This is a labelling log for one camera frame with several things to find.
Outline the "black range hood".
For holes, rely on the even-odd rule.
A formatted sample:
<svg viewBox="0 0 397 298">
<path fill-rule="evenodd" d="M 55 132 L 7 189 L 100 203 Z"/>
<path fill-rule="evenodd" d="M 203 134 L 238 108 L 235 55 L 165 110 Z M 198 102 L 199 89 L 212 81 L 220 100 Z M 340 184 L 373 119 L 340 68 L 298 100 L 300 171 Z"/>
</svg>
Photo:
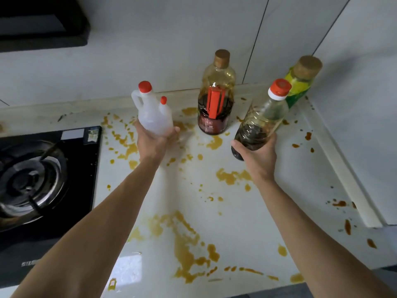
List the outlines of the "black range hood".
<svg viewBox="0 0 397 298">
<path fill-rule="evenodd" d="M 0 53 L 85 46 L 90 31 L 77 0 L 0 0 Z"/>
</svg>

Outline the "person's left hand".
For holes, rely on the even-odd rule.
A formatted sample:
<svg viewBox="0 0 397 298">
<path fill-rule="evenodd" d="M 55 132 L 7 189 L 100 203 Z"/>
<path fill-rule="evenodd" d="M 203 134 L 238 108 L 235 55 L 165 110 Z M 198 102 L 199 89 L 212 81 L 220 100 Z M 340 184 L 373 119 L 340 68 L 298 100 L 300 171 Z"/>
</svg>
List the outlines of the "person's left hand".
<svg viewBox="0 0 397 298">
<path fill-rule="evenodd" d="M 156 135 L 146 130 L 139 120 L 134 124 L 137 132 L 137 148 L 140 161 L 150 160 L 157 167 L 161 164 L 168 148 L 174 142 L 167 142 L 166 135 Z"/>
</svg>

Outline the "green label bottle brown cap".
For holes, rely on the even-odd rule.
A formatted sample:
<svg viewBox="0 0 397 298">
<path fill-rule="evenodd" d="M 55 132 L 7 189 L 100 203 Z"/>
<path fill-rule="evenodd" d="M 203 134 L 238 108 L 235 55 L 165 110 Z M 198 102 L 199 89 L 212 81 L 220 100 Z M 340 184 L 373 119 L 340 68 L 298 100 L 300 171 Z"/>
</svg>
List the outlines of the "green label bottle brown cap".
<svg viewBox="0 0 397 298">
<path fill-rule="evenodd" d="M 323 64 L 319 58 L 312 55 L 304 55 L 289 69 L 288 74 L 285 76 L 285 80 L 292 86 L 285 99 L 289 109 L 301 97 L 306 95 L 322 67 Z"/>
</svg>

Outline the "black glass gas stove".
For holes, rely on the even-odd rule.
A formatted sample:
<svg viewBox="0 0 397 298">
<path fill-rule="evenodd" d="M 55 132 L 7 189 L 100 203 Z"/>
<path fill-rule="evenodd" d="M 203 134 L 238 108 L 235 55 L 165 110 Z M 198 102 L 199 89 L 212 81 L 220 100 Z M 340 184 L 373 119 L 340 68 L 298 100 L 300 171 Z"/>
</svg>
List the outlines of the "black glass gas stove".
<svg viewBox="0 0 397 298">
<path fill-rule="evenodd" d="M 87 144 L 87 130 L 99 128 L 97 144 Z M 43 218 L 0 232 L 0 289 L 18 286 L 34 265 L 93 207 L 102 127 L 84 128 L 84 137 L 60 140 L 62 132 L 0 138 L 0 148 L 33 140 L 62 141 L 67 157 L 67 190 L 62 200 Z"/>
</svg>

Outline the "person's left forearm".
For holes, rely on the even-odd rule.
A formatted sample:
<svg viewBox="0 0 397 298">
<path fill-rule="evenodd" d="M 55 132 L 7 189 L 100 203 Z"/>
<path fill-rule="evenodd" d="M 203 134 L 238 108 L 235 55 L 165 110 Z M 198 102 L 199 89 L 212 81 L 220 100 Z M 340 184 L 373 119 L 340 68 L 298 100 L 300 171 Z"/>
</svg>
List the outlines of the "person's left forearm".
<svg viewBox="0 0 397 298">
<path fill-rule="evenodd" d="M 70 229 L 10 298 L 100 298 L 161 163 L 146 155 L 124 181 Z"/>
</svg>

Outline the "person's right forearm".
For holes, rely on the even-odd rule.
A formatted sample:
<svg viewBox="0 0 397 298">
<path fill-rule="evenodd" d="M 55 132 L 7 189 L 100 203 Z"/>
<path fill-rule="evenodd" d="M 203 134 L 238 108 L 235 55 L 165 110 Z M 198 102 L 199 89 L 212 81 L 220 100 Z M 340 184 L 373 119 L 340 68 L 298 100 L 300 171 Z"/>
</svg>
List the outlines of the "person's right forearm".
<svg viewBox="0 0 397 298">
<path fill-rule="evenodd" d="M 350 251 L 322 230 L 274 180 L 255 181 L 314 298 L 397 298 Z"/>
</svg>

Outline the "steel gas burner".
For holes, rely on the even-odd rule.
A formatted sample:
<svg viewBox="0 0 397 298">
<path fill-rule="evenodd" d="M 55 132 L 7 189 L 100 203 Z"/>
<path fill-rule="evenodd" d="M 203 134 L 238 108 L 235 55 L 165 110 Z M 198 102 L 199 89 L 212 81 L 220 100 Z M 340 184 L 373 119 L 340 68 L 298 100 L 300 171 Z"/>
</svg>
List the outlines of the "steel gas burner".
<svg viewBox="0 0 397 298">
<path fill-rule="evenodd" d="M 33 140 L 0 148 L 0 232 L 47 215 L 67 190 L 62 141 Z"/>
</svg>

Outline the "white sticker on stove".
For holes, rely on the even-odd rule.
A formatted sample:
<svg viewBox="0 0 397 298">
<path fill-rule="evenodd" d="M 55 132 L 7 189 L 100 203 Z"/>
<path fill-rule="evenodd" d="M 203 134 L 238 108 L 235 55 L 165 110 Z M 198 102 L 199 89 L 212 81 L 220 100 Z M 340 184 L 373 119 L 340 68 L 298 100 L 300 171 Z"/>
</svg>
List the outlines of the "white sticker on stove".
<svg viewBox="0 0 397 298">
<path fill-rule="evenodd" d="M 71 140 L 71 139 L 79 139 L 84 137 L 84 128 L 81 129 L 72 129 L 72 130 L 64 130 L 62 132 L 62 136 L 60 140 Z"/>
</svg>

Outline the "small white plastic bottle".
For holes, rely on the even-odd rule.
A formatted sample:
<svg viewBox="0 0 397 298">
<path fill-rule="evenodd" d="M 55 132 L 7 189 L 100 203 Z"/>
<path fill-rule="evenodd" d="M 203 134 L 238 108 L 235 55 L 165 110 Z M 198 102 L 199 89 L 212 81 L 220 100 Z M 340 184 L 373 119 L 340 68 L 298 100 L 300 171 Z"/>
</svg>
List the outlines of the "small white plastic bottle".
<svg viewBox="0 0 397 298">
<path fill-rule="evenodd" d="M 161 120 L 161 134 L 166 135 L 174 127 L 171 108 L 167 104 L 167 97 L 162 96 L 158 106 Z"/>
</svg>

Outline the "person's right hand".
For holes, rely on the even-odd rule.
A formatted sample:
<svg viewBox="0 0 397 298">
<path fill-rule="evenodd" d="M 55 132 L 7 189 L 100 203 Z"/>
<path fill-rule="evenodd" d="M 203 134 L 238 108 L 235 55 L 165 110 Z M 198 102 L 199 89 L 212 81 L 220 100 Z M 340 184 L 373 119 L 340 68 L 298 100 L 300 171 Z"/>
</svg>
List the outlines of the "person's right hand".
<svg viewBox="0 0 397 298">
<path fill-rule="evenodd" d="M 247 170 L 256 185 L 261 183 L 275 183 L 275 164 L 277 155 L 275 145 L 277 134 L 273 133 L 264 146 L 258 150 L 249 150 L 249 155 L 243 156 Z"/>
</svg>

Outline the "clear bottle with red cap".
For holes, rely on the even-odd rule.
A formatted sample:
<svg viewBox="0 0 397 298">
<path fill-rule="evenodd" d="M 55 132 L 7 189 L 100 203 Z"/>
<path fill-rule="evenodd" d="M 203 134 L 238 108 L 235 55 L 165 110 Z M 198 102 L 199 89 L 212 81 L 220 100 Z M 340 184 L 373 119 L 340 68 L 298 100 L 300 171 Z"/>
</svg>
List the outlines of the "clear bottle with red cap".
<svg viewBox="0 0 397 298">
<path fill-rule="evenodd" d="M 254 98 L 236 132 L 235 140 L 249 150 L 260 149 L 288 113 L 286 97 L 291 87 L 287 80 L 276 79 L 266 95 Z"/>
</svg>

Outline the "white plastic jug with handle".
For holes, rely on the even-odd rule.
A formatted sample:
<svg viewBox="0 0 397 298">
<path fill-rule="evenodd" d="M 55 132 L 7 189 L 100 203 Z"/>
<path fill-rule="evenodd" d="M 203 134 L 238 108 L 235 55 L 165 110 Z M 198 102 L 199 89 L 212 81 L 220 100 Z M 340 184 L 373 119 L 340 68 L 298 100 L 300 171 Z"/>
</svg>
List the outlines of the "white plastic jug with handle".
<svg viewBox="0 0 397 298">
<path fill-rule="evenodd" d="M 149 81 L 142 81 L 138 85 L 138 90 L 131 94 L 134 105 L 138 110 L 138 120 L 141 125 L 156 135 L 161 134 L 161 120 L 158 106 L 160 100 L 153 92 Z"/>
</svg>

